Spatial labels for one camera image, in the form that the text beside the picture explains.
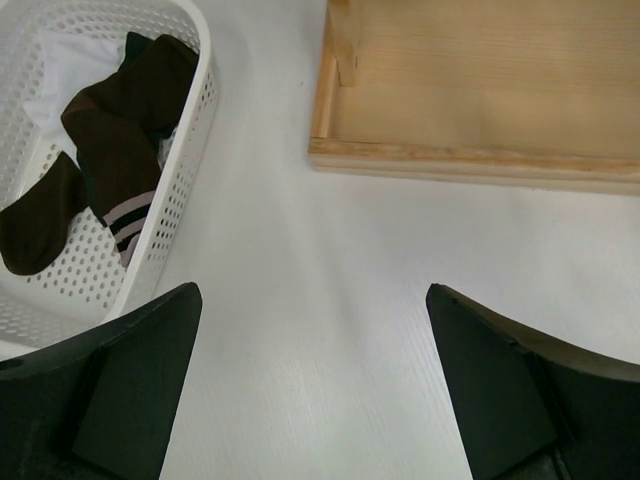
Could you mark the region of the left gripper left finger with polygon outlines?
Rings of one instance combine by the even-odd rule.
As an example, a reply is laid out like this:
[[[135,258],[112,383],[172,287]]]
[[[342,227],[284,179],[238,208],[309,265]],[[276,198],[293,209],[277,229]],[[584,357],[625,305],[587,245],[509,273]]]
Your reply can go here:
[[[201,311],[199,287],[185,283],[2,361],[2,478],[158,478]]]

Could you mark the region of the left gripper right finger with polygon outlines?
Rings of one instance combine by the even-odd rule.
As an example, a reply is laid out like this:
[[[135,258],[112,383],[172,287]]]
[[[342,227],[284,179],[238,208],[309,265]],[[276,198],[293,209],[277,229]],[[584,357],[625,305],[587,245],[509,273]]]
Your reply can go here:
[[[426,308],[473,478],[638,478],[638,365],[445,285],[430,286]]]

